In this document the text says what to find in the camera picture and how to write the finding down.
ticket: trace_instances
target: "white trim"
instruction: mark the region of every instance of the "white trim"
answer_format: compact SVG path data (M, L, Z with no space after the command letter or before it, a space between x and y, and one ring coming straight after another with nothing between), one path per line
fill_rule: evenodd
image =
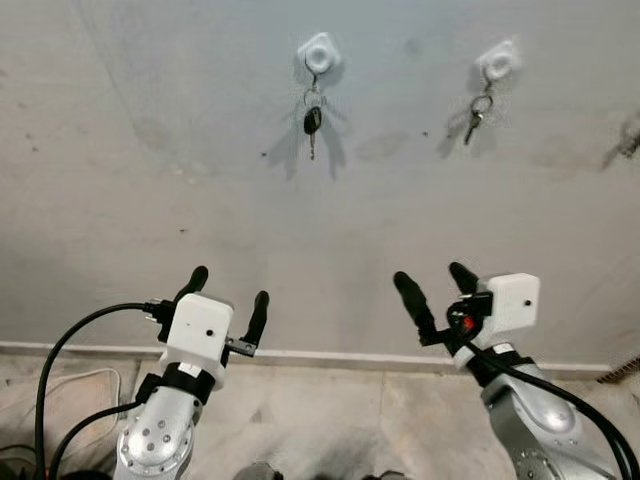
M52 344L1 342L0 353L44 355ZM162 347L117 347L106 345L69 345L61 354L134 356L157 358ZM387 355L377 353L305 352L297 350L258 350L255 358L232 355L231 363L279 365L313 368L347 368L437 374L464 374L457 370L451 358ZM607 364L540 363L540 368L553 378L589 380L612 372Z

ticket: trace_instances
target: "black cable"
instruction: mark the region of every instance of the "black cable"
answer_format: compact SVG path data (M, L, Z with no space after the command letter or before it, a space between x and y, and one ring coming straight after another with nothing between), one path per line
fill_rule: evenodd
M65 435L65 437L58 445L56 452L53 454L53 458L51 459L51 465L49 466L49 479L56 480L58 477L58 468L60 468L60 462L62 461L62 456L64 455L64 451L73 440L80 430L82 430L87 425L95 422L96 420L100 420L101 418L108 417L109 415L116 415L118 413L127 412L133 408L142 405L142 402L136 401L133 403L127 403L125 405L120 405L118 407L107 408L106 410L102 410L101 412L94 413L90 417L85 418L80 423L78 423L75 427L69 430L69 433Z
M471 350L478 358L480 358L480 360L498 370L499 372L528 383L529 385L538 387L541 390L549 392L569 403L572 403L580 413L591 420L600 429L600 431L607 439L607 442L609 443L609 446L611 447L611 450L613 451L613 454L616 458L616 462L618 463L618 468L620 469L623 480L640 479L640 466L638 466L638 460L633 453L631 446L624 438L622 433L620 433L620 431L598 410L593 408L581 398L550 382L547 382L546 380L542 380L538 377L534 377L533 375L529 375L527 373L521 372L520 370L516 370L515 368L503 365L500 361L487 355L469 340L464 339L464 337L459 333L457 336L464 344L464 346Z
M7 450L14 450L16 448L21 448L23 450L29 450L34 455L36 453L36 449L35 448L33 448L31 445L26 445L26 444L23 444L23 443L16 443L15 445L7 445L6 447L0 447L0 453L6 452Z
M93 322L97 318L100 318L104 315L108 315L114 312L120 312L122 310L143 310L146 311L150 308L149 304L145 303L121 303L119 305L113 305L111 307L103 308L102 310L98 310L97 312L93 312L91 315L80 320L73 327L65 332L65 334L58 340L58 342L53 346L49 355L47 356L46 361L44 362L44 366L42 367L42 373L40 374L40 381L38 383L38 395L36 397L36 425L35 425L35 451L36 451L36 475L35 478L38 480L46 479L46 460L45 460L45 452L44 452L44 400L47 393L47 380L49 378L49 373L51 372L51 367L53 366L53 361L55 360L58 353L64 346L64 344L82 327L88 325Z

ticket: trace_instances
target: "tiled floor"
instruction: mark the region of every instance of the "tiled floor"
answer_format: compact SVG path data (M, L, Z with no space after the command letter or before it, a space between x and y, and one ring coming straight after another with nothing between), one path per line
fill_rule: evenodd
M31 443L31 407L42 359L0 356L0 362L0 447ZM155 362L61 359L55 375L105 367L120 372L121 401L128 401L134 384L155 369ZM562 386L610 417L640 451L640 376L618 386ZM102 372L51 392L48 444L55 445L72 424L111 405L114 387L113 374ZM185 478L231 480L257 460L270 462L287 480L359 480L386 469L419 480L514 478L479 394L467 376L232 364L225 388L212 394L196 429ZM13 405L22 399L28 401ZM66 469L99 465L108 471L125 421L96 443L91 442L109 431L112 420L86 432L70 447L77 453ZM596 441L608 452L601 438Z

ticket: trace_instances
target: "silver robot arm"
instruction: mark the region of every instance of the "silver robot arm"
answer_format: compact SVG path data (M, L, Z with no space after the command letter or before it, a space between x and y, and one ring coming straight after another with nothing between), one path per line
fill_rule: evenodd
M162 377L148 375L148 398L117 443L116 480L174 480L189 465L195 427L212 391L224 386L230 352L253 357L267 321L269 295L260 292L243 337L227 336L233 307L189 285L173 302L158 303L153 319L162 325L166 343L159 366Z
M517 478L614 479L614 470L584 434L573 404L486 361L490 357L497 364L548 381L535 362L521 357L511 344L535 325L538 278L506 274L478 279L458 263L451 264L450 271L462 295L449 307L451 328L443 331L436 330L426 297L408 275L398 272L394 283L418 327L420 343L444 344L456 366L468 370L483 388L481 397L491 427L509 454ZM470 343L481 356L468 348Z

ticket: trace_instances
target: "white wall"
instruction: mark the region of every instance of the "white wall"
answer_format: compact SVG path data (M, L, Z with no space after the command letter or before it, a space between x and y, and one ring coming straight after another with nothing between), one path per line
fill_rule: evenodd
M541 360L615 363L640 343L640 180L623 160L601 170L640 107L636 0L0 9L2 340L54 341L205 264L234 333L271 292L266 348L414 354L391 277L407 270L442 315L458 259L542 278L525 345ZM345 68L321 81L312 163L293 56L319 31ZM514 35L523 75L471 148L448 142L473 60ZM80 341L155 332L132 316Z

